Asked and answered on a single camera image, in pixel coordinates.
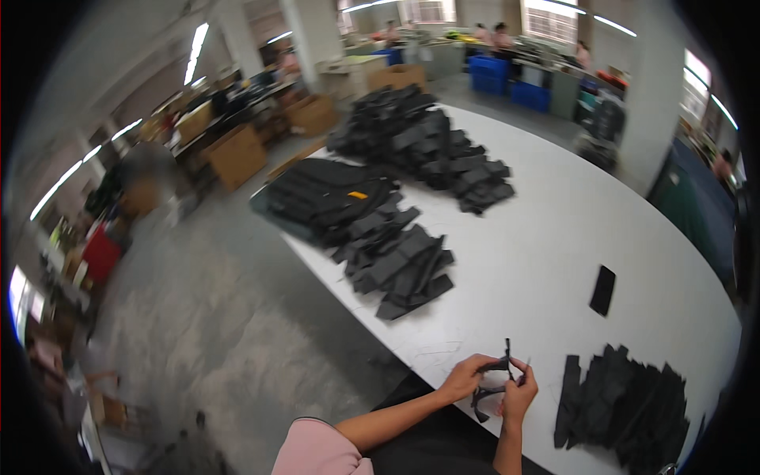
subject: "black bag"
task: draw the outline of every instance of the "black bag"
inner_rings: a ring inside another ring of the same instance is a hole
[[[269,184],[268,208],[311,229],[322,245],[342,245],[347,227],[372,213],[398,187],[379,170],[306,158]]]

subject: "sleeve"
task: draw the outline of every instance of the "sleeve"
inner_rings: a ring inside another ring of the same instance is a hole
[[[290,425],[272,475],[373,475],[372,462],[333,426],[308,417]]]

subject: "window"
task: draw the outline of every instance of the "window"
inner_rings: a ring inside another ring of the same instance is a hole
[[[404,15],[411,23],[455,23],[454,0],[405,0],[401,2]]]
[[[691,114],[693,119],[701,121],[710,99],[710,70],[686,50],[683,69],[683,98],[681,107]]]
[[[565,3],[577,5],[578,0],[566,0]],[[575,43],[578,39],[578,13],[545,0],[523,0],[523,30],[528,36]]]
[[[343,13],[343,10],[351,7],[353,7],[351,0],[338,0],[337,28],[341,35],[354,31],[353,24],[351,23],[351,13]]]
[[[24,329],[27,327],[27,314],[40,321],[43,316],[45,297],[27,280],[26,274],[16,266],[11,275],[11,285],[8,289],[8,300],[11,304],[13,323],[16,327],[18,340],[24,343]]]

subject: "fluorescent light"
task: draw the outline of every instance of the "fluorescent light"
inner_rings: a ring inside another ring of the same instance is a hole
[[[208,31],[208,23],[202,24],[195,29],[195,36],[192,39],[192,49],[190,50],[190,61],[188,61],[188,70],[185,73],[185,86],[192,81],[192,75],[195,72],[195,66],[198,64],[198,56],[201,54],[201,46]]]
[[[40,200],[39,203],[37,203],[37,206],[34,207],[32,210],[32,214],[29,216],[29,221],[34,220],[34,218],[37,217],[37,214],[40,212],[41,209],[43,209],[43,206],[45,206],[45,203],[48,202],[51,196],[58,190],[58,188],[63,185],[63,182],[65,182],[69,176],[73,175],[77,169],[82,166],[82,163],[88,161],[90,158],[94,157],[95,154],[97,154],[100,151],[100,145],[95,147],[94,149],[90,150],[90,152],[84,156],[82,160],[79,160],[74,165],[71,165],[71,168],[66,171],[66,173],[61,176],[61,178],[58,179],[57,182],[52,186],[50,190],[48,190],[47,193],[45,193],[45,196],[43,196],[43,199]]]
[[[565,10],[564,12],[555,11],[554,13],[563,14],[563,13],[566,13],[567,10],[571,10],[571,11],[577,13],[577,14],[581,14],[581,15],[585,15],[586,14],[585,10],[581,10],[580,8],[578,8],[577,5],[573,5],[571,3],[559,2],[558,0],[542,0],[542,1],[543,2],[553,3],[554,5],[559,5],[561,7],[565,7],[565,8],[563,8],[563,10]]]
[[[618,30],[622,31],[623,33],[627,33],[627,34],[629,34],[629,35],[631,35],[631,36],[633,36],[633,37],[635,37],[635,36],[636,36],[636,33],[633,33],[633,32],[632,32],[632,31],[630,31],[628,28],[626,28],[626,27],[621,27],[620,25],[618,25],[618,24],[617,24],[617,23],[615,23],[614,21],[609,21],[609,20],[607,20],[605,17],[600,17],[599,15],[594,15],[594,20],[599,20],[599,21],[601,21],[602,23],[606,23],[606,24],[610,25],[612,28],[617,28]]]
[[[361,5],[357,5],[357,6],[355,6],[355,7],[346,8],[346,9],[345,9],[345,10],[343,10],[341,13],[348,13],[348,12],[350,12],[350,11],[361,10],[362,8],[367,8],[367,7],[371,7],[371,6],[372,6],[372,4],[371,4],[371,3],[362,3]]]
[[[124,135],[124,134],[126,134],[127,132],[129,132],[130,130],[132,130],[132,129],[133,129],[133,128],[134,128],[134,127],[137,125],[137,124],[139,124],[140,122],[142,122],[142,119],[137,119],[137,120],[136,120],[136,121],[134,121],[133,123],[131,123],[131,124],[127,125],[126,127],[124,127],[122,130],[120,130],[120,131],[116,132],[116,133],[113,135],[113,137],[111,137],[111,142],[113,142],[113,141],[114,141],[114,140],[116,140],[117,138],[121,137],[122,135]]]
[[[90,150],[89,152],[87,152],[87,155],[85,155],[85,156],[84,156],[84,158],[82,159],[82,162],[86,162],[86,161],[88,161],[90,158],[94,157],[94,156],[95,156],[95,154],[97,154],[98,152],[100,152],[100,148],[101,148],[101,147],[102,147],[102,145],[98,145],[98,146],[97,146],[97,147],[95,147],[94,149],[92,149],[92,150]]]
[[[715,94],[711,94],[711,97],[713,98],[713,100],[715,101],[715,103],[717,104],[717,106],[720,107],[720,110],[722,110],[723,113],[726,114],[726,117],[728,117],[728,120],[731,121],[731,125],[733,125],[733,127],[736,130],[739,130],[739,126],[733,120],[733,117],[731,117],[731,114],[728,113],[728,110],[726,110],[726,107],[723,105],[723,103],[717,99],[717,97],[715,96]]]
[[[41,209],[43,209],[43,206],[45,206],[45,203],[48,202],[50,197],[52,197],[53,194],[58,190],[59,186],[61,186],[63,182],[65,182],[69,176],[74,174],[74,172],[77,171],[77,169],[82,165],[82,163],[83,163],[83,160],[79,160],[74,165],[72,165],[71,168],[68,169],[68,171],[64,173],[63,176],[59,178],[59,180],[52,186],[52,188],[47,193],[45,193],[45,196],[43,196],[43,199],[41,199],[40,202],[37,203],[37,206],[35,206],[34,209],[32,210],[32,214],[29,216],[29,221],[34,220],[34,218],[37,217],[37,214],[40,212]]]
[[[271,40],[267,41],[267,44],[274,43],[277,40],[281,40],[285,36],[290,36],[292,33],[293,33],[292,31],[286,31],[285,33],[283,33],[283,34],[281,34],[279,36],[276,36],[276,37],[272,38]]]

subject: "white table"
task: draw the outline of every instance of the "white table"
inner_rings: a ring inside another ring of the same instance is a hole
[[[709,420],[714,412],[739,347],[739,320],[715,273],[667,218],[594,165],[510,125],[444,110],[452,128],[463,128],[492,159],[512,167],[517,191],[475,217],[461,213],[445,193],[402,187],[400,207],[417,206],[417,223],[432,236],[448,235],[454,289],[396,321],[382,321],[375,317],[382,295],[354,293],[344,264],[331,261],[330,252],[283,233],[288,245],[434,388],[472,353],[502,356],[510,337],[513,355],[530,358],[540,388],[525,417],[523,453],[557,475],[627,473],[613,455],[599,455],[603,451],[554,448],[565,356],[580,355],[583,375],[606,343],[623,344],[630,357],[660,369],[668,362],[686,378],[691,425],[684,460],[703,413]],[[607,318],[588,306],[600,264],[617,274]],[[491,399],[494,407],[499,399]],[[473,417],[469,398],[458,405]],[[498,435],[500,424],[492,417],[486,427]]]

